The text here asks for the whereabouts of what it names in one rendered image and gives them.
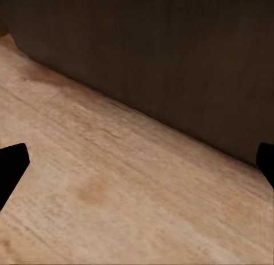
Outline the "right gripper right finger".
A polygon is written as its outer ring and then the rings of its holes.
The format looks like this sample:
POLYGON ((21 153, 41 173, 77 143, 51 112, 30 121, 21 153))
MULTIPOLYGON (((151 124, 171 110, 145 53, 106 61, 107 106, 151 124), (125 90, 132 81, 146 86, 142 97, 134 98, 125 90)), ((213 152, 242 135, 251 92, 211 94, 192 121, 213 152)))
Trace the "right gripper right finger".
POLYGON ((261 143, 255 162, 274 189, 274 145, 261 143))

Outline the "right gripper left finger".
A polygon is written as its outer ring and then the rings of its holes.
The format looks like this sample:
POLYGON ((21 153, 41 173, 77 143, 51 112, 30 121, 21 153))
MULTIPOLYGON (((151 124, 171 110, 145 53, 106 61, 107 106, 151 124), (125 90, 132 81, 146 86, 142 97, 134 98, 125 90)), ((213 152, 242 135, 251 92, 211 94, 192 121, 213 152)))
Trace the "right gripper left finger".
POLYGON ((25 143, 0 149, 0 211, 30 164, 25 143))

